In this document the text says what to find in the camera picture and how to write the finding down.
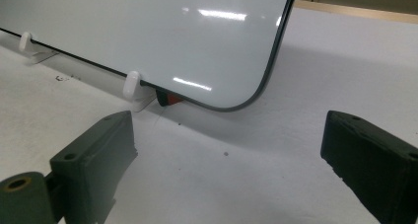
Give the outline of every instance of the white bracket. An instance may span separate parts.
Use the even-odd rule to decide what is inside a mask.
[[[137,71],[128,73],[123,86],[123,96],[132,101],[132,111],[145,109],[157,96],[154,89],[140,85],[141,75]]]
[[[32,54],[30,58],[31,64],[40,63],[58,53],[50,48],[32,43],[31,39],[32,35],[28,32],[24,32],[21,41],[19,42],[19,50],[21,52]]]

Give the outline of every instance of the white clip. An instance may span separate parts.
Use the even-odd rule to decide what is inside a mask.
[[[132,110],[140,112],[145,109],[155,98],[156,92],[149,87],[140,85],[141,75],[137,71],[128,73],[123,86],[123,96],[132,101]]]
[[[53,55],[58,53],[50,48],[46,48],[42,45],[32,43],[31,39],[32,35],[28,32],[24,32],[22,34],[21,41],[19,42],[19,50],[21,52],[33,53],[30,59],[31,64],[40,63],[43,60],[52,57]]]

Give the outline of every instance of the whiteboard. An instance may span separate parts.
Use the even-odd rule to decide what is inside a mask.
[[[201,106],[232,111],[262,91],[293,0],[0,0],[0,29]]]

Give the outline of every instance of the white table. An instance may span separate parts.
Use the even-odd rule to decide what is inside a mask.
[[[106,223],[378,223],[319,157],[325,116],[349,112],[417,145],[417,38],[418,26],[295,9],[253,105],[154,102],[133,116],[139,157]],[[52,155],[129,108],[9,49],[0,57],[0,179],[48,173]]]

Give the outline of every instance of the bolt hole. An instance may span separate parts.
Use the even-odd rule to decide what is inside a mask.
[[[76,157],[76,155],[74,153],[70,153],[70,154],[65,155],[64,159],[65,160],[72,160],[75,157]]]
[[[418,159],[418,154],[416,153],[409,153],[409,156],[413,159]]]
[[[28,178],[28,177],[18,178],[17,180],[14,180],[8,183],[5,187],[5,190],[8,192],[17,191],[19,189],[26,187],[30,182],[31,182],[31,178]]]

